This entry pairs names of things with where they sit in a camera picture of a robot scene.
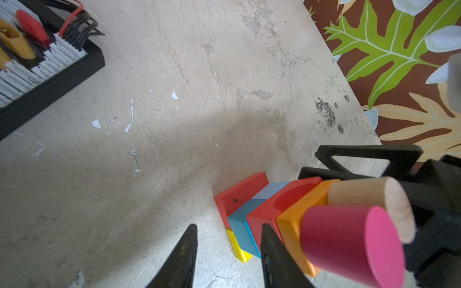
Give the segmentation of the red arch block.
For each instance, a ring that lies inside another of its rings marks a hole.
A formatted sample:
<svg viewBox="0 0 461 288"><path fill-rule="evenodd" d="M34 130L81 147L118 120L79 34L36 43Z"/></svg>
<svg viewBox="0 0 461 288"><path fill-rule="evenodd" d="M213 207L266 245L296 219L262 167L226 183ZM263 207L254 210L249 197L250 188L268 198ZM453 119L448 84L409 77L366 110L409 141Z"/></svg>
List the red arch block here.
<svg viewBox="0 0 461 288"><path fill-rule="evenodd" d="M266 223L269 224L276 235L282 239L276 223L277 217L321 182L322 179L318 176L291 181L247 215L247 221L259 251L262 240L262 226Z"/></svg>

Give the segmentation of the light blue cube block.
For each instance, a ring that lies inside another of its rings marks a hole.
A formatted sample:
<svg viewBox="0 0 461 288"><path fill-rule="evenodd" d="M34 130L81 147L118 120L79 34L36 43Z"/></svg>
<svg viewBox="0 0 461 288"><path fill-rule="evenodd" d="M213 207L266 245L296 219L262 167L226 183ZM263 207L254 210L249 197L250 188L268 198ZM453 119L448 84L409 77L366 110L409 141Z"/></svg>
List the light blue cube block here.
<svg viewBox="0 0 461 288"><path fill-rule="evenodd" d="M261 191L256 193L252 197L252 199L267 200L271 198L272 196L274 196L276 193L278 193L282 188L284 188L288 184L289 184L289 181L269 183Z"/></svg>

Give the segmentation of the pink half-round block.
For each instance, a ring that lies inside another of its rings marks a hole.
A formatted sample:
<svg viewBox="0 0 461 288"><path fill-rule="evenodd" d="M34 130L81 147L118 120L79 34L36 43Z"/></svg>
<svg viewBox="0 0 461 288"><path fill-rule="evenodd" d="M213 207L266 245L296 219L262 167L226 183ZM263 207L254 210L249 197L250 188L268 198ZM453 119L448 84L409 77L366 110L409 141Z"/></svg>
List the pink half-round block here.
<svg viewBox="0 0 461 288"><path fill-rule="evenodd" d="M302 217L300 241L315 266L375 288L401 288L405 256L381 207L314 206Z"/></svg>

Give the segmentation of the small teal cube block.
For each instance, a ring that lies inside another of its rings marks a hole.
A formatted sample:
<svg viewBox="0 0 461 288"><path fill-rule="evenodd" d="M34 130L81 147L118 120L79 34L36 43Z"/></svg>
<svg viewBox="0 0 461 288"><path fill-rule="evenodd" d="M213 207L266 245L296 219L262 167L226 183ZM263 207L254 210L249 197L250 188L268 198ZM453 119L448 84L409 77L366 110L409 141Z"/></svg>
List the small teal cube block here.
<svg viewBox="0 0 461 288"><path fill-rule="evenodd" d="M247 215L264 203L263 199L251 199L228 217L228 222L241 249L258 258L261 253L247 221Z"/></svg>

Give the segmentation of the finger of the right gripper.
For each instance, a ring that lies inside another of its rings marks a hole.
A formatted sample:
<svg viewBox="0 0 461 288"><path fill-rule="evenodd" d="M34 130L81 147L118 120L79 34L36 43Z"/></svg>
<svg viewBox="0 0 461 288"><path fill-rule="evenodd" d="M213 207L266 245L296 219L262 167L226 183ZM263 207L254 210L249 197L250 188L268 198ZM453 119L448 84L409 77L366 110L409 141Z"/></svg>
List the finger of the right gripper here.
<svg viewBox="0 0 461 288"><path fill-rule="evenodd" d="M370 176L357 175L350 172L310 167L303 167L298 176L299 180L313 177L320 177L321 180L360 180L370 178Z"/></svg>

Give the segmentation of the yellow striped block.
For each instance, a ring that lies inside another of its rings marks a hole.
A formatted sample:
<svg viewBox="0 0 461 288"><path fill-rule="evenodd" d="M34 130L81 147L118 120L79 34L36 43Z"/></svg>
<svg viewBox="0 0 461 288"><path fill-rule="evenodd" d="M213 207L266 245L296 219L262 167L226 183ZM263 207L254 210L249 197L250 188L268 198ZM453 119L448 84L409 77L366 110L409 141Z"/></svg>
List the yellow striped block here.
<svg viewBox="0 0 461 288"><path fill-rule="evenodd" d="M248 262L253 256L250 253L245 252L244 250L241 249L240 245L238 244L238 241L235 237L235 234L231 229L226 229L226 232L229 237L230 244L232 246L233 252L235 254L235 257L240 260L242 263Z"/></svg>

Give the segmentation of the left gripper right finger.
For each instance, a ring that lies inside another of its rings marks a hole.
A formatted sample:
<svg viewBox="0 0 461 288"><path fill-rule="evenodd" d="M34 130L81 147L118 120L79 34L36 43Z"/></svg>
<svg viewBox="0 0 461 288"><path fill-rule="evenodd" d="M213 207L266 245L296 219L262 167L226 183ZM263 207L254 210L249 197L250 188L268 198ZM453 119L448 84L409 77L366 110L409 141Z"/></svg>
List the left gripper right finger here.
<svg viewBox="0 0 461 288"><path fill-rule="evenodd" d="M260 249L266 288L314 288L267 223L262 225Z"/></svg>

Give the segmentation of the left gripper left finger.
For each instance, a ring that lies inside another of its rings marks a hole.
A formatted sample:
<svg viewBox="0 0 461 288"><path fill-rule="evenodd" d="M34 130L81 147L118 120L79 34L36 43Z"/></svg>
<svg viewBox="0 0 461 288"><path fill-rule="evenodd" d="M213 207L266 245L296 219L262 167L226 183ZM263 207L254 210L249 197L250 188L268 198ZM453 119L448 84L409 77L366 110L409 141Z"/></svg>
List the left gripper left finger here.
<svg viewBox="0 0 461 288"><path fill-rule="evenodd" d="M192 288L198 251L198 227L190 224L147 288Z"/></svg>

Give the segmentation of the orange cylinder block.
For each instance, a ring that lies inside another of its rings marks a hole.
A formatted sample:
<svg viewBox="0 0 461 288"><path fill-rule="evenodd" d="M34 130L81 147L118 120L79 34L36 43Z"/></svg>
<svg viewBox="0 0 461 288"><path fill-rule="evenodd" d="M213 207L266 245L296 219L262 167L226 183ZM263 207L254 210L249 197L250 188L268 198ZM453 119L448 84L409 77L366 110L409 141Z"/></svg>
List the orange cylinder block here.
<svg viewBox="0 0 461 288"><path fill-rule="evenodd" d="M329 188L337 180L323 181L319 177L296 180L288 184L288 191L280 202L287 207L276 218L283 243L302 272L316 277L321 271L305 256L300 241L301 221L305 212L316 205L327 205Z"/></svg>

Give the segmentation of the natural wood cylinder block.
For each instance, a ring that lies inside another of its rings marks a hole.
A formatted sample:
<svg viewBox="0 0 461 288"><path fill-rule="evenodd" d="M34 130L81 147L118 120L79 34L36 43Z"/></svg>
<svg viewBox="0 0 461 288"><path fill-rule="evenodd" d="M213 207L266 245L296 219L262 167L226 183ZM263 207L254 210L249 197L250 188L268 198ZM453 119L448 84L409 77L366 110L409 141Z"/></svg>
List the natural wood cylinder block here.
<svg viewBox="0 0 461 288"><path fill-rule="evenodd" d="M416 236L415 217L402 185L392 177L335 182L328 190L333 206L379 206L392 219L400 241L410 244Z"/></svg>

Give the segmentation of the red rectangular block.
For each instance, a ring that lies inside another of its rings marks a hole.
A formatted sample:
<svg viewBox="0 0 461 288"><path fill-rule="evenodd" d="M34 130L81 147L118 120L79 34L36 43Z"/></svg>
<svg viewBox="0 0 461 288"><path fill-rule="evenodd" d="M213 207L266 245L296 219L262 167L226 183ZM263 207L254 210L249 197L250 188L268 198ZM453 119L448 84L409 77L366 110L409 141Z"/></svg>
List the red rectangular block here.
<svg viewBox="0 0 461 288"><path fill-rule="evenodd" d="M268 184L266 173L259 172L214 197L225 228L231 229L228 217Z"/></svg>

